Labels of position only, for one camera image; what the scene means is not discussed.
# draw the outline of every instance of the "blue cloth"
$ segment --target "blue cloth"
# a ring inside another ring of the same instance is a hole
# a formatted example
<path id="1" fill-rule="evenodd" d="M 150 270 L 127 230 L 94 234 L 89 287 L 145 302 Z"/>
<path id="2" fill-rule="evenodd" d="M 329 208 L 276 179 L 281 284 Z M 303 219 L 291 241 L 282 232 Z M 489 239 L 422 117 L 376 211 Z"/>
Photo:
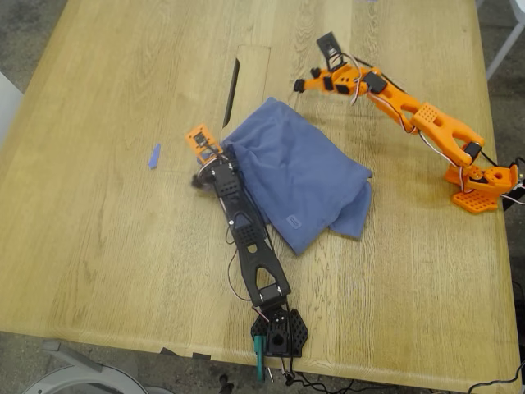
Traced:
<path id="1" fill-rule="evenodd" d="M 296 254 L 325 227 L 361 235 L 372 172 L 286 104 L 269 98 L 223 146 L 233 148 L 255 203 Z"/>

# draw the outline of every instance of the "wooden table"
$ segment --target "wooden table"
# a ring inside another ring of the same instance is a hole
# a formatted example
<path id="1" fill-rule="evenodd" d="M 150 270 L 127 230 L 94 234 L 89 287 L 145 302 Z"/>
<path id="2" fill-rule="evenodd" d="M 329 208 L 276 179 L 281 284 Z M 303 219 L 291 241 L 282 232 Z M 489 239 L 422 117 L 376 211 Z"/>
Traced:
<path id="1" fill-rule="evenodd" d="M 183 137 L 222 138 L 273 96 L 374 173 L 360 240 L 276 242 L 310 331 L 295 368 L 455 391 L 514 374 L 502 212 L 452 205 L 446 162 L 366 99 L 292 91 L 330 30 L 495 155 L 474 2 L 70 0 L 0 153 L 0 329 L 254 364 L 256 315 Z"/>

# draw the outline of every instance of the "black cable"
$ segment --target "black cable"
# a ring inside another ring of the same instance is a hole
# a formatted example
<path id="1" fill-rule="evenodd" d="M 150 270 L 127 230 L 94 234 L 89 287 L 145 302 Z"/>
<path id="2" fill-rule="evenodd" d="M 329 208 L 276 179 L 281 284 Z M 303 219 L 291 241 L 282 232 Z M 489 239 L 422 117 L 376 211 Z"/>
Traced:
<path id="1" fill-rule="evenodd" d="M 525 360 L 519 365 L 518 369 L 516 369 L 516 374 L 514 375 L 514 377 L 512 379 L 509 379 L 509 380 L 492 380 L 490 382 L 476 383 L 476 384 L 473 384 L 471 387 L 468 388 L 467 394 L 472 394 L 472 392 L 473 392 L 473 390 L 475 388 L 482 387 L 482 386 L 492 386 L 493 384 L 497 384 L 497 383 L 512 383 L 512 382 L 516 382 L 518 380 L 519 371 L 521 371 L 521 369 L 523 368 L 524 365 L 525 365 Z"/>
<path id="2" fill-rule="evenodd" d="M 225 235 L 225 237 L 224 237 L 224 241 L 226 241 L 226 243 L 227 243 L 228 245 L 233 245 L 233 244 L 235 243 L 235 240 L 233 240 L 232 242 L 228 242 L 228 232 L 231 232 L 231 231 L 230 231 L 230 226 L 228 226 L 228 227 L 226 228 L 226 235 Z"/>
<path id="3" fill-rule="evenodd" d="M 303 385 L 303 387 L 311 387 L 312 389 L 314 389 L 316 392 L 324 392 L 325 394 L 346 394 L 346 392 L 348 390 L 352 391 L 352 384 L 354 384 L 354 380 L 352 379 L 350 381 L 350 384 L 345 387 L 345 388 L 341 388 L 339 390 L 337 390 L 336 392 L 331 392 L 330 390 L 328 390 L 325 386 L 324 383 L 322 382 L 315 382 L 315 383 L 312 383 L 310 382 L 306 376 L 304 376 L 303 373 L 301 372 L 298 372 L 297 373 L 303 380 L 300 380 L 300 379 L 295 379 L 294 380 L 294 383 L 301 383 Z"/>
<path id="4" fill-rule="evenodd" d="M 346 53 L 342 53 L 341 55 L 343 56 L 346 56 L 348 58 L 350 58 L 349 55 L 347 55 Z M 360 58 L 358 57 L 355 57 L 354 56 L 354 59 L 357 60 L 359 63 L 363 64 L 364 66 L 366 67 L 370 67 L 372 68 L 373 66 L 370 64 L 370 63 L 367 63 L 365 62 L 364 60 L 361 60 Z M 381 74 L 383 77 L 385 77 L 386 80 L 388 80 L 393 86 L 395 86 L 397 89 L 401 90 L 403 93 L 407 93 L 405 92 L 403 89 L 401 89 L 393 80 L 391 80 L 386 74 Z"/>
<path id="5" fill-rule="evenodd" d="M 496 164 L 496 162 L 495 162 L 494 160 L 492 160 L 491 158 L 489 158 L 489 157 L 486 155 L 485 152 L 482 151 L 482 155 L 483 155 L 483 157 L 486 158 L 486 160 L 487 160 L 490 164 L 492 164 L 494 167 L 499 167 L 499 166 Z"/>

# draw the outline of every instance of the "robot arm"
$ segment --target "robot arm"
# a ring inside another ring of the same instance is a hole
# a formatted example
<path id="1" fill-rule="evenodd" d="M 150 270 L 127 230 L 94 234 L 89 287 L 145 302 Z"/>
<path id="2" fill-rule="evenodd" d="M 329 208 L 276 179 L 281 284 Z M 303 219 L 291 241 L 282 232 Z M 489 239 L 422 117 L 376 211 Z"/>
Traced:
<path id="1" fill-rule="evenodd" d="M 518 184 L 516 164 L 486 170 L 473 165 L 485 140 L 470 127 L 429 103 L 421 104 L 376 67 L 341 52 L 332 33 L 321 37 L 317 44 L 325 56 L 327 69 L 312 69 L 313 78 L 296 80 L 294 91 L 303 93 L 308 89 L 318 89 L 344 94 L 352 96 L 351 103 L 366 94 L 407 134 L 419 134 L 433 148 L 425 136 L 431 139 L 440 150 L 435 149 L 436 152 L 450 163 L 445 179 L 461 186 L 461 191 L 452 198 L 457 205 L 471 213 L 496 209 L 500 195 L 510 192 Z M 345 57 L 353 64 L 345 62 Z M 456 140 L 463 141 L 463 145 L 458 145 Z"/>

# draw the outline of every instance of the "gray floor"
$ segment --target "gray floor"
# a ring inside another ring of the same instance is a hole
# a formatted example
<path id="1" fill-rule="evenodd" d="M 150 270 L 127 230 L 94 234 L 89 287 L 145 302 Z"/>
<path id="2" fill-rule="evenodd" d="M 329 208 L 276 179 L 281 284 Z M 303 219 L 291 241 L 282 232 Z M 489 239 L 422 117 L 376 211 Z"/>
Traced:
<path id="1" fill-rule="evenodd" d="M 66 0 L 0 0 L 0 72 L 20 90 L 25 91 L 38 64 L 46 42 L 60 16 Z M 505 0 L 486 0 L 479 12 L 485 61 L 488 63 L 515 24 L 512 10 Z M 494 120 L 496 148 L 502 165 L 516 156 L 525 156 L 525 34 L 489 83 Z M 525 285 L 523 220 L 525 209 L 512 207 L 505 214 L 510 261 L 514 279 Z M 39 350 L 41 340 L 34 337 L 0 332 L 0 394 L 19 393 L 39 378 L 54 370 L 59 363 Z M 230 376 L 235 392 L 307 393 L 312 389 L 286 387 L 277 371 L 275 383 L 256 383 L 254 368 L 242 365 L 154 355 L 101 346 L 71 344 L 93 360 L 112 364 L 135 374 L 148 385 L 165 387 L 174 393 L 216 393 L 218 379 Z M 311 376 L 325 382 L 331 390 L 347 386 L 344 379 Z M 428 390 L 397 387 L 374 392 L 428 393 Z"/>

